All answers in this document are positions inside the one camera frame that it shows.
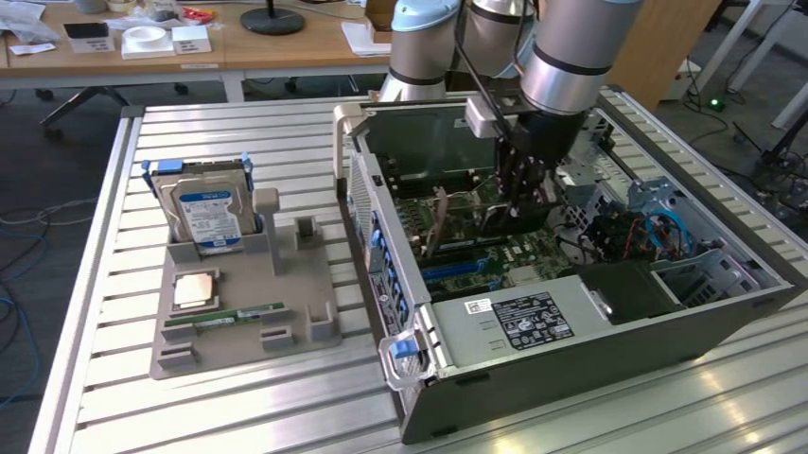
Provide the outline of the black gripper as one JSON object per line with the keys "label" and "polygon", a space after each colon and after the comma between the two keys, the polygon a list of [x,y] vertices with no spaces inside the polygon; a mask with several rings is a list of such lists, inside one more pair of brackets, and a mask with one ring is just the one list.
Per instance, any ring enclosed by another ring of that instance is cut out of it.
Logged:
{"label": "black gripper", "polygon": [[555,171],[584,122],[584,113],[544,111],[518,116],[510,134],[496,140],[496,191],[504,216],[519,218],[558,202]]}

